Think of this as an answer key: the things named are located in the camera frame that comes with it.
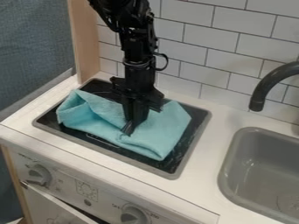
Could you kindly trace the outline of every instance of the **screw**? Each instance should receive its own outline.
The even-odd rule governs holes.
[[[88,207],[91,206],[91,202],[90,202],[89,200],[87,200],[87,199],[84,200],[84,203],[85,203]]]

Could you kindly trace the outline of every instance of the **teal cloth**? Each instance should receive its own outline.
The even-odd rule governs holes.
[[[120,103],[80,90],[72,91],[56,114],[59,123],[68,128],[102,137],[158,161],[173,150],[191,120],[176,101],[170,101],[160,113],[151,110],[148,119],[127,136],[121,132],[126,120]]]

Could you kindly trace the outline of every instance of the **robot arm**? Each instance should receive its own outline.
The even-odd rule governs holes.
[[[112,91],[122,98],[127,124],[122,132],[131,135],[145,121],[150,109],[163,106],[163,94],[155,89],[156,71],[167,67],[165,54],[155,52],[157,37],[154,14],[148,0],[88,0],[107,26],[118,32],[124,51],[125,79],[112,77]],[[164,68],[156,68],[156,56],[166,59]]]

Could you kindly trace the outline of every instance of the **black stove top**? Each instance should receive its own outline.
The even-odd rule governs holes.
[[[104,97],[110,101],[120,102],[121,98],[116,94],[112,94],[110,89],[111,83],[96,79],[90,80],[80,88],[80,90]],[[133,151],[123,149],[98,136],[75,129],[69,129],[63,124],[58,124],[55,111],[60,103],[37,118],[33,125],[42,130],[51,132],[54,135],[64,137],[77,144],[82,144],[113,158],[140,167],[146,171],[154,172],[167,179],[175,179],[179,176],[210,117],[209,112],[206,110],[180,103],[184,110],[191,116],[191,121],[173,151],[165,160],[156,161]]]

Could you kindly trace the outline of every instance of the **faucet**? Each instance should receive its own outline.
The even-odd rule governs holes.
[[[299,74],[299,62],[294,61],[284,66],[279,66],[271,73],[267,74],[256,86],[251,96],[249,108],[253,111],[262,111],[268,92],[278,82],[287,79],[290,76]]]

